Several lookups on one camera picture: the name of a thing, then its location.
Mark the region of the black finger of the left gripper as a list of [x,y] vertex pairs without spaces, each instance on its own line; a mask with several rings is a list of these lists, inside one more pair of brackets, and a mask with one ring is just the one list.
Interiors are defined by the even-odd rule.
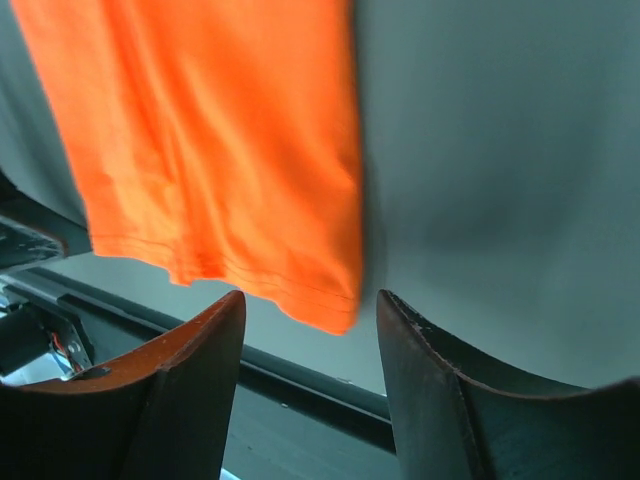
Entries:
[[29,268],[68,254],[66,220],[31,199],[1,173],[1,272]]

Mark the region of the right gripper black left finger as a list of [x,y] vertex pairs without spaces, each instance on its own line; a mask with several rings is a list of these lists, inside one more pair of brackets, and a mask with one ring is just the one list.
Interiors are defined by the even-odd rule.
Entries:
[[2,387],[2,478],[219,478],[245,321],[232,291],[69,380]]

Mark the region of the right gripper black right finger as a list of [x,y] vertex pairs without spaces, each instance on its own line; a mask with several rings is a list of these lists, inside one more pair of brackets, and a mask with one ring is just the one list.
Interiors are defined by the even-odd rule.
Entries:
[[639,381],[588,389],[502,362],[394,293],[376,321],[406,479],[635,479]]

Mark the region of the orange t-shirt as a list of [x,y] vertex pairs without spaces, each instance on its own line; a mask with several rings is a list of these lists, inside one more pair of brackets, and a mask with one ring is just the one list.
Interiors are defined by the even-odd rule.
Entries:
[[94,252],[341,335],[363,281],[349,1],[15,1]]

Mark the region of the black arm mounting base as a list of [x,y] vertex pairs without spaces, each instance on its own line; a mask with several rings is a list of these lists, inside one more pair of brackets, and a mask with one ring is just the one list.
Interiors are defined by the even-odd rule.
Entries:
[[43,270],[88,249],[77,223],[2,197],[3,478],[399,477],[376,404],[242,361],[242,294],[180,322]]

